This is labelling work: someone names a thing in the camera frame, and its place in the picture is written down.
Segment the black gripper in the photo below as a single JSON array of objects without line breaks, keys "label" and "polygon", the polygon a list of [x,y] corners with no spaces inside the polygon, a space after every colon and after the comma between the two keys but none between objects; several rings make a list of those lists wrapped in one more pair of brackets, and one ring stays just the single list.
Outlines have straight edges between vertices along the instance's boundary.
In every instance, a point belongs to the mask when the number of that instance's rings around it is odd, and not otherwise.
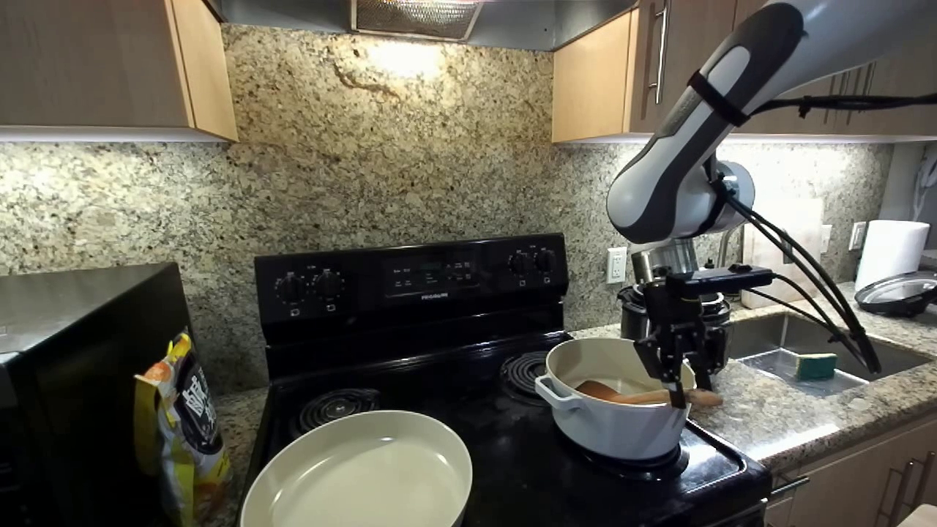
[{"label": "black gripper", "polygon": [[617,292],[620,333],[638,348],[646,375],[668,384],[673,406],[687,409],[698,378],[725,365],[725,295],[769,280],[769,269],[746,264],[698,271],[661,267]]}]

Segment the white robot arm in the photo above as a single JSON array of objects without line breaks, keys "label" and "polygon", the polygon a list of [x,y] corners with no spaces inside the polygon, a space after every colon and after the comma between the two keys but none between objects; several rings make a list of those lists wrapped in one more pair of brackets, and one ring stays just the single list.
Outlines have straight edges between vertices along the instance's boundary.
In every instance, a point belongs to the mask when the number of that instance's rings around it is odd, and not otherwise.
[{"label": "white robot arm", "polygon": [[739,222],[756,226],[826,295],[815,323],[864,365],[878,353],[844,292],[816,258],[752,210],[752,181],[717,159],[717,144],[749,118],[821,102],[802,88],[866,65],[937,17],[937,0],[768,0],[743,17],[692,72],[683,96],[651,141],[613,178],[607,213],[617,235],[668,261],[620,290],[620,331],[645,368],[664,384],[664,400],[686,406],[695,371],[699,386],[725,362],[725,304],[739,290],[772,280],[759,267],[699,269],[673,261],[695,238]]}]

